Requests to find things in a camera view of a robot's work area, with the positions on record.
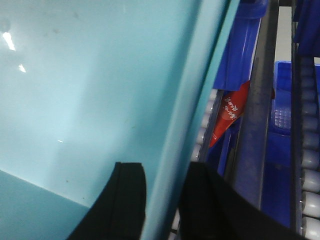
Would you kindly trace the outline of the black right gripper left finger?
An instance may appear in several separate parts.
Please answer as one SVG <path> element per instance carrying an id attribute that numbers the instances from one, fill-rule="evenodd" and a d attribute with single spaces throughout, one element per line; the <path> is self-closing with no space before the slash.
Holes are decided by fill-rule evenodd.
<path id="1" fill-rule="evenodd" d="M 138 240 L 146 216 L 146 176 L 139 162 L 116 162 L 97 200 L 69 240 Z"/>

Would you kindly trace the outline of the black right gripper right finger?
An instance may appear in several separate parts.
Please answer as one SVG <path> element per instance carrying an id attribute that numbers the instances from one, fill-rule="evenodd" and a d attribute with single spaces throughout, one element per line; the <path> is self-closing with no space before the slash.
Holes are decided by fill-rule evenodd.
<path id="1" fill-rule="evenodd" d="M 179 200 L 183 240 L 301 240 L 241 197 L 204 162 L 191 162 Z"/>

